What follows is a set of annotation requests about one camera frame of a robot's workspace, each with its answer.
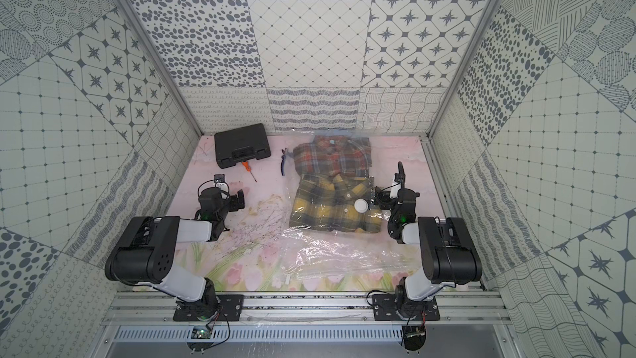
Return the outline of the yellow plaid shirt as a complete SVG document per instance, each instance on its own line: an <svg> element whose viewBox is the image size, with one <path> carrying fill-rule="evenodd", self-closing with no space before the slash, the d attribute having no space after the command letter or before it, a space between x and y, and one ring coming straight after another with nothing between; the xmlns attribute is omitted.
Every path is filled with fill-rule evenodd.
<svg viewBox="0 0 636 358"><path fill-rule="evenodd" d="M305 174L294 198L289 226L316 231L381 232L384 217L379 207L369 205L360 213L354 204L366 203L375 196L372 177L334 177Z"/></svg>

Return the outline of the red plaid shirt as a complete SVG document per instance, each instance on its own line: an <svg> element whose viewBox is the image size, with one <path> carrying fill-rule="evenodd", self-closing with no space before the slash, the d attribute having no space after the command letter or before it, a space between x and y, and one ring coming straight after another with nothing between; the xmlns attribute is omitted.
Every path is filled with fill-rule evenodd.
<svg viewBox="0 0 636 358"><path fill-rule="evenodd" d="M369 138L342 135L318 135L310 143L296 146L292 158L299 175L368 177L373 164Z"/></svg>

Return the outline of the clear plastic vacuum bag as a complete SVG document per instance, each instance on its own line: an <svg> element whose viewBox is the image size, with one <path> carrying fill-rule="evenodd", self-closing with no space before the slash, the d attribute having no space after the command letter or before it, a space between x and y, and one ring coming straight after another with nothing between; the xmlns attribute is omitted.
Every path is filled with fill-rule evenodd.
<svg viewBox="0 0 636 358"><path fill-rule="evenodd" d="M417 248L397 242L404 167L424 170L414 136L317 134L287 156L296 175L281 266L292 279L411 273Z"/></svg>

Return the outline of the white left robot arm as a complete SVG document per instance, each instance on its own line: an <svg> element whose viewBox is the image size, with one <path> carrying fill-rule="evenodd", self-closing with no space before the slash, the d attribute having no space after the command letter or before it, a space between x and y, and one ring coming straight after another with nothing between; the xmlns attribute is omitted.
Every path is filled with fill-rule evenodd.
<svg viewBox="0 0 636 358"><path fill-rule="evenodd" d="M177 245L216 242L229 228L230 212L245 208L242 190L222 187L199 193L200 209L192 220L179 216L136 216L130 220L104 265L107 279L150 286L179 302L215 310L219 304L211 280L193 274L175 260Z"/></svg>

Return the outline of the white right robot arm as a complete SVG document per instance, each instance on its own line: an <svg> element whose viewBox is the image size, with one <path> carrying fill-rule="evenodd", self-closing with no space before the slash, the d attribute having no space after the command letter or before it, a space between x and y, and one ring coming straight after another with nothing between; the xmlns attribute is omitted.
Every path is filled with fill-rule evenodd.
<svg viewBox="0 0 636 358"><path fill-rule="evenodd" d="M396 287L397 307L428 302L445 287L477 282L482 264L464 219L416 215L420 194L393 185L375 192L374 201L389 212L389 237L419 248L421 268Z"/></svg>

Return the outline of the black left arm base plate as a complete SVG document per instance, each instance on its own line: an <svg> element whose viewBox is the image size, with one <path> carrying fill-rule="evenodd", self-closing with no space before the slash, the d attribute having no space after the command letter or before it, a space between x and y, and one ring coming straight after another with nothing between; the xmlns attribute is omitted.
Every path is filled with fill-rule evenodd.
<svg viewBox="0 0 636 358"><path fill-rule="evenodd" d="M175 322L208 322L220 314L222 320L237 322L241 317L244 299L243 294L217 294L210 303L205 303L203 300L197 302L177 300L173 320Z"/></svg>

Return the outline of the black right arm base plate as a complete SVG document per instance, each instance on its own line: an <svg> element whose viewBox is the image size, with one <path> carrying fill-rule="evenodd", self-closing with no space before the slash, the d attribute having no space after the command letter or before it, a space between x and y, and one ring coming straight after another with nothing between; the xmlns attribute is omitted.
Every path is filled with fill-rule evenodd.
<svg viewBox="0 0 636 358"><path fill-rule="evenodd" d="M390 321L439 321L437 301L413 301L397 297L389 293L372 293L367 296L374 313L374 320L378 322Z"/></svg>

